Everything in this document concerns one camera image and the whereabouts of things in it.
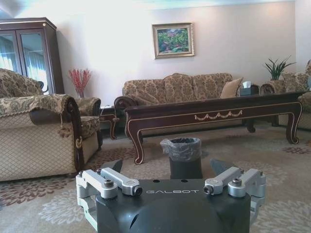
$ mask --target carpet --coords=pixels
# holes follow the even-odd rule
[[[162,154],[164,138],[198,137],[202,140],[202,171],[214,174],[211,158],[226,160],[267,176],[266,203],[252,233],[311,232],[311,132],[298,131],[298,145],[285,138],[285,128],[261,123],[255,133],[245,127],[156,136],[144,139],[145,161],[135,165],[135,151],[123,137],[105,139],[103,148],[86,164],[96,170],[104,162],[124,159],[122,174],[136,179],[169,179],[168,157]],[[77,206],[75,179],[66,176],[0,183],[0,232],[94,232]]]

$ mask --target wooden cabinet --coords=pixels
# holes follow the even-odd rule
[[[0,19],[0,68],[41,81],[45,94],[63,94],[55,25],[47,18]]]

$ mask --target wall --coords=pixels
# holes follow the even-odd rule
[[[47,17],[58,27],[66,92],[75,94],[68,70],[88,67],[93,77],[85,96],[101,98],[102,105],[113,104],[126,80],[229,72],[261,84],[270,79],[263,67],[268,58],[295,61],[294,2],[154,11],[130,1],[91,2],[55,0],[18,17]],[[194,23],[196,56],[154,59],[151,25],[171,22]]]
[[[296,0],[296,61],[303,72],[311,59],[311,0]]]

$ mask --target trash can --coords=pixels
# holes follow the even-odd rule
[[[171,179],[201,179],[201,140],[199,138],[164,139],[163,153],[170,159]]]

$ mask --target picture frame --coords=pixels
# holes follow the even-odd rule
[[[152,25],[155,59],[194,56],[193,23]]]

